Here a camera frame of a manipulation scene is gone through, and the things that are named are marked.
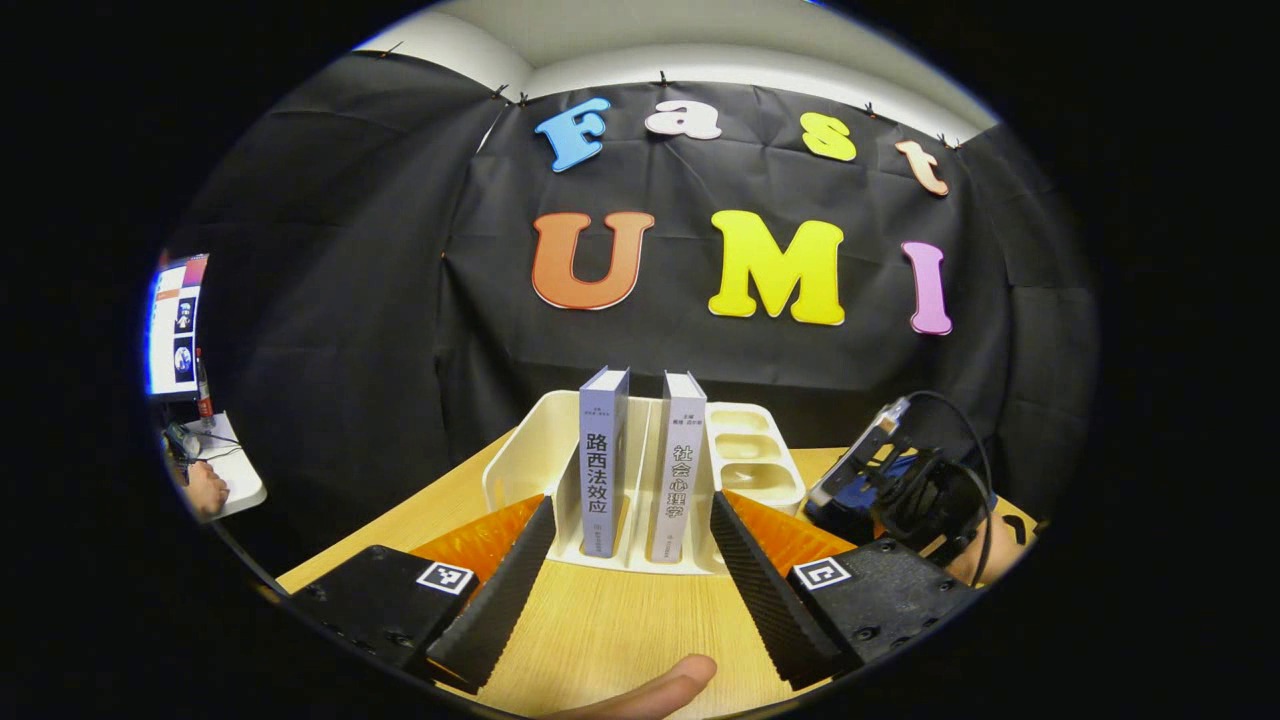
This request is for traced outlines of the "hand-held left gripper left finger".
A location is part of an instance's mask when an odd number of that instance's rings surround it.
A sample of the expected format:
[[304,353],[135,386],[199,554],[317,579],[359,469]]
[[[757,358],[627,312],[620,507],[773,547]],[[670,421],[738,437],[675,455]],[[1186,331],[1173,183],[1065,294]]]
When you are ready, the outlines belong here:
[[476,693],[490,679],[556,538],[534,495],[412,552],[370,544],[287,606],[378,662]]

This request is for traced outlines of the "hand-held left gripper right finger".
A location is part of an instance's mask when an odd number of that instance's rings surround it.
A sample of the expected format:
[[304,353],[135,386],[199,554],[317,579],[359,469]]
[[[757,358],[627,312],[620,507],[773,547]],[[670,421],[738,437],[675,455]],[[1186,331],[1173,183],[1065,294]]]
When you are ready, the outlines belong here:
[[731,491],[713,493],[709,528],[778,676],[795,691],[899,652],[980,593],[895,539],[854,547]]

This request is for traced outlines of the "white plastic bookshelf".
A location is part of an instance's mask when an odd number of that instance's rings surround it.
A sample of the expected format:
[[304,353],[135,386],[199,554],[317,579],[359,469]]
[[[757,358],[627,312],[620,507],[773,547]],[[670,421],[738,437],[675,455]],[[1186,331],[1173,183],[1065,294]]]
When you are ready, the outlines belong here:
[[721,489],[744,495],[790,516],[808,487],[769,410],[755,404],[709,402],[698,466],[692,515],[677,562],[653,562],[652,547],[659,454],[666,429],[662,400],[631,397],[626,425],[626,470],[614,555],[582,551],[579,478],[579,393],[544,395],[509,433],[483,474],[486,506],[495,511],[534,495],[552,500],[556,538],[550,561],[612,571],[660,575],[727,575],[710,533],[710,497]]

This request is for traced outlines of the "white grey book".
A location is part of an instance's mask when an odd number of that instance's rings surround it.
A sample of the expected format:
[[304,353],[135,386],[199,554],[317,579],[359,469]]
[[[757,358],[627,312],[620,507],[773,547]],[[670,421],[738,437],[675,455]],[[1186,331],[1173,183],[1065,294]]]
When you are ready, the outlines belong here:
[[646,559],[676,564],[684,556],[705,434],[707,395],[692,374],[666,372],[660,456]]

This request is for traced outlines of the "lavender book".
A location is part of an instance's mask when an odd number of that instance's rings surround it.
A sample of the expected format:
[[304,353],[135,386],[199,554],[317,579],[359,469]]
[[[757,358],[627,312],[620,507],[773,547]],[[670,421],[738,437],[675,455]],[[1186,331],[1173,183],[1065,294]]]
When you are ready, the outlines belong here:
[[602,368],[579,389],[582,553],[614,556],[622,509],[630,369]]

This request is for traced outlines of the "white side desk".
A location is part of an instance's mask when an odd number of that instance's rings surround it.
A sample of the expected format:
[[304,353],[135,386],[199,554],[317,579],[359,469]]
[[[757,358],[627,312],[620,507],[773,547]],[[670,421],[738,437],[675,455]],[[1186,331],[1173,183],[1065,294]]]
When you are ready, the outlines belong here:
[[250,461],[229,415],[218,413],[214,418],[212,428],[202,427],[200,420],[186,424],[172,421],[163,432],[177,492],[192,512],[184,491],[188,465],[200,460],[210,462],[229,486],[230,496],[225,507],[211,520],[256,507],[268,497],[268,489]]

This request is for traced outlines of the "computer monitor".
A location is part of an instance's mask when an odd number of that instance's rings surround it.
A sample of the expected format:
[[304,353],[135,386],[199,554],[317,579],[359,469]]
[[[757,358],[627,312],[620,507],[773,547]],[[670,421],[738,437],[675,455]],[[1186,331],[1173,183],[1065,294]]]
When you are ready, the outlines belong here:
[[150,286],[143,325],[145,392],[157,402],[193,401],[200,295],[209,264],[206,252],[160,265]]

